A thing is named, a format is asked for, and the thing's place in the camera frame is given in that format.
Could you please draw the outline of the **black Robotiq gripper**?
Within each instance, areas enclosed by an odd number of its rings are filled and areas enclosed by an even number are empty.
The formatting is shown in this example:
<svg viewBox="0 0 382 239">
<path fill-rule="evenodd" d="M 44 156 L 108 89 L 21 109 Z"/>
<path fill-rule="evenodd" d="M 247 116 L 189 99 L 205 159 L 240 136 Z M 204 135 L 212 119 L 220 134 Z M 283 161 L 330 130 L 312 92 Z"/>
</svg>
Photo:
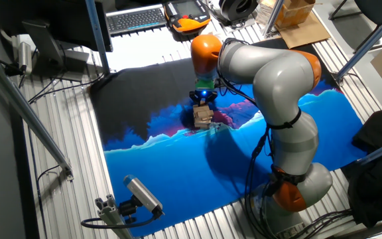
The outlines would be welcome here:
<svg viewBox="0 0 382 239">
<path fill-rule="evenodd" d="M 212 103 L 217 98 L 218 93 L 213 90 L 201 89 L 195 90 L 194 92 L 189 92 L 189 97 L 197 106 L 200 105 L 201 101 Z"/>
</svg>

